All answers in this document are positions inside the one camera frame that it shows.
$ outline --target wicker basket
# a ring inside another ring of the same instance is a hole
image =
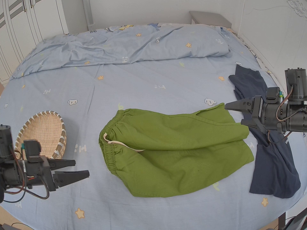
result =
[[[15,150],[21,152],[21,144],[24,140],[39,141],[40,155],[61,159],[66,147],[66,129],[63,118],[54,111],[35,114],[21,128],[15,142]]]

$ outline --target robotic arm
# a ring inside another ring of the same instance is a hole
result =
[[[23,196],[17,201],[8,201],[10,203],[19,202],[26,192],[47,199],[49,192],[55,191],[74,182],[78,182],[90,176],[89,171],[55,171],[68,166],[75,166],[75,160],[49,159],[39,155],[41,151],[37,140],[25,140],[23,144],[26,160],[17,159],[13,150],[11,129],[8,125],[0,125],[0,203],[4,201],[4,194],[17,194],[24,191]],[[27,190],[33,186],[44,185],[47,191],[46,197],[41,197]],[[8,189],[17,188],[19,191],[8,191]]]
[[[279,87],[267,89],[264,100],[261,95],[245,98],[225,105],[226,110],[251,113],[251,120],[242,119],[241,124],[268,130],[307,132],[307,77],[302,68],[285,70],[288,95],[281,101]]]

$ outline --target carved floral ornament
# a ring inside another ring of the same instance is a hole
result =
[[[287,2],[291,6],[291,8],[295,10],[295,13],[297,13],[300,17],[307,18],[307,10],[301,2],[294,0],[287,0]]]

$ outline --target dark blue clothing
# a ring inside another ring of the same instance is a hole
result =
[[[259,71],[237,65],[236,74],[229,76],[235,85],[237,100],[253,98],[261,95],[266,99],[267,85]],[[251,114],[243,113],[245,119],[251,119]],[[267,134],[250,128],[250,132],[258,140],[255,170],[250,193],[268,194],[280,198],[290,198],[301,187],[300,178],[296,171],[288,139],[280,141],[284,135],[277,131],[270,131],[270,140],[278,142],[272,144],[267,140]]]

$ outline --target green shorts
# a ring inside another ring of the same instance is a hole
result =
[[[192,114],[118,110],[99,136],[109,171],[136,197],[203,189],[254,160],[224,103]]]

